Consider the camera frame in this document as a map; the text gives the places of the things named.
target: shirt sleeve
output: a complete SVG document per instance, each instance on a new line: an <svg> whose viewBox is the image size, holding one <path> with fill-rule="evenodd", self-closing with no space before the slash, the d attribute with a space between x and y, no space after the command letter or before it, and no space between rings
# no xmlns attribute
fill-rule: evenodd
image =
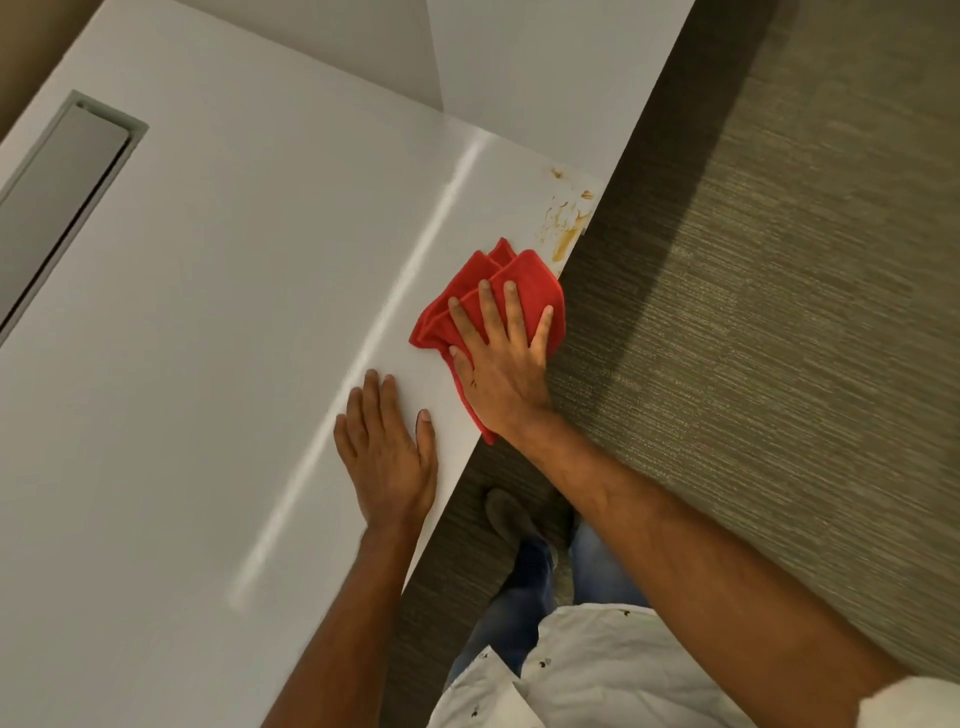
<svg viewBox="0 0 960 728"><path fill-rule="evenodd" d="M857 728L956 728L960 685L908 677L860 703Z"/></svg>

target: red microfiber cloth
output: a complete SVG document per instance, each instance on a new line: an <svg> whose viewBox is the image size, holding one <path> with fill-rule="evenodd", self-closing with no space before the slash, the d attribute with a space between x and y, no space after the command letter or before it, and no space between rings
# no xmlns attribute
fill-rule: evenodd
<svg viewBox="0 0 960 728"><path fill-rule="evenodd" d="M457 385L457 391L460 393L460 399L467 408L473 421L476 422L480 431L483 433L483 439L488 445L496 442L496 433L490 431L481 424L472 407L467 404L464 397L463 387L460 385L460 379L457 377L453 366L453 357L450 355L450 347L455 346L467 357L470 352L464 345L463 337L457 331L453 324L447 302L451 297L460 299L460 304L467 312L473 325L487 341L487 333L484 331L483 316L480 313L480 298L477 293L477 284L487 279L493 289L493 298L496 300L496 306L500 309L500 318L507 320L506 304L503 298L503 284L508 280L516 283L516 290L520 296L520 303L523 306L523 318L527 326L527 336L532 337L537 331L537 324L540 323L540 316L543 310L553 306L553 323L550 327L550 335L547 338L546 352L547 356L552 356L557 350L566 334L566 320L564 317L564 291L560 287L560 282L550 273L540 256L533 251L523 251L520 255L514 253L510 243L505 238L500 238L496 247L489 255L477 251L474 253L467 264L460 270L450 284L444 289L444 292L437 299L427 306L420 318L417 319L417 325L414 332L410 334L410 343L419 349L436 349L440 356L444 358L446 365L453 374L453 381Z"/></svg>

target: blue jeans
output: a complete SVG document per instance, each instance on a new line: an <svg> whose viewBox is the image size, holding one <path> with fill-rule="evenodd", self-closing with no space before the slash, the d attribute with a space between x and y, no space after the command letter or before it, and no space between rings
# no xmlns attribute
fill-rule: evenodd
<svg viewBox="0 0 960 728"><path fill-rule="evenodd" d="M574 604L650 606L586 521L580 522L573 536L570 563ZM444 689L488 645L519 676L523 661L537 645L540 621L556 606L550 546L543 539L524 541L516 553L514 570L473 627L463 652L453 661Z"/></svg>

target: person's left hand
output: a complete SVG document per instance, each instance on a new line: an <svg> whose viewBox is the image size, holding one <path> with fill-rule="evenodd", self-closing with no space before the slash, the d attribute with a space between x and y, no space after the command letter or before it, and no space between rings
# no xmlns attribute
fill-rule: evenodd
<svg viewBox="0 0 960 728"><path fill-rule="evenodd" d="M413 528L420 534L437 494L437 448L424 409L417 441L400 414L396 381L367 372L363 389L350 392L347 414L337 417L333 438L356 488L368 529Z"/></svg>

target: brown wall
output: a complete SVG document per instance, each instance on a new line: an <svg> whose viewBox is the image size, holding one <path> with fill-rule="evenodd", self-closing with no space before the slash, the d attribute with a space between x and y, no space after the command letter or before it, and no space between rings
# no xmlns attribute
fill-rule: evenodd
<svg viewBox="0 0 960 728"><path fill-rule="evenodd" d="M101 0L0 0L0 139Z"/></svg>

